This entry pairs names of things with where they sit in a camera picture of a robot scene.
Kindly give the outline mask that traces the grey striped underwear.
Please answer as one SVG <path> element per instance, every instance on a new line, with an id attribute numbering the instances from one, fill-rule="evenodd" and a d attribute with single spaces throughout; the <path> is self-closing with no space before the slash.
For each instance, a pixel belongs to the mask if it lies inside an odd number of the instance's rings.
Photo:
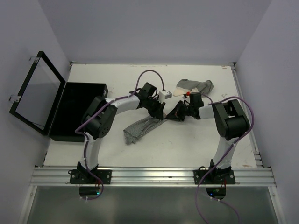
<path id="1" fill-rule="evenodd" d="M 129 125 L 123 130 L 125 144 L 131 145 L 138 142 L 143 136 L 159 127 L 166 121 L 166 114 L 163 112 L 163 119 L 157 119 L 151 116 L 145 117 Z"/>

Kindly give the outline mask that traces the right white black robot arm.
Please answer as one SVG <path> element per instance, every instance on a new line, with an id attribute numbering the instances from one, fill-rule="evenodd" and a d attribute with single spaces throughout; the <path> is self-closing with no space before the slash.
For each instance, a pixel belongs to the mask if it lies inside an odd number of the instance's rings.
<path id="1" fill-rule="evenodd" d="M 175 108 L 166 116 L 173 121 L 184 121 L 185 117 L 214 119 L 220 136 L 219 144 L 208 168 L 200 167 L 193 170 L 194 183 L 200 184 L 235 184 L 232 170 L 232 157 L 237 143 L 251 130 L 249 119 L 242 109 L 239 98 L 230 97 L 227 102 L 204 105 L 202 94 L 187 93 L 189 98 L 179 101 Z"/>

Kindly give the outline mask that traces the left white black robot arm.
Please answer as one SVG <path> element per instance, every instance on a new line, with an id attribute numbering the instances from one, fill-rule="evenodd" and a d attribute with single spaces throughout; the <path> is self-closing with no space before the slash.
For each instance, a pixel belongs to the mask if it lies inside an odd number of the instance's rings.
<path id="1" fill-rule="evenodd" d="M 95 97 L 82 118 L 82 125 L 75 133 L 84 136 L 84 151 L 77 168 L 70 170 L 71 184 L 110 184 L 112 171 L 99 169 L 98 155 L 102 139 L 110 131 L 116 115 L 144 108 L 156 119 L 164 118 L 165 102 L 154 96 L 157 88 L 146 83 L 128 95 L 114 99 Z"/>

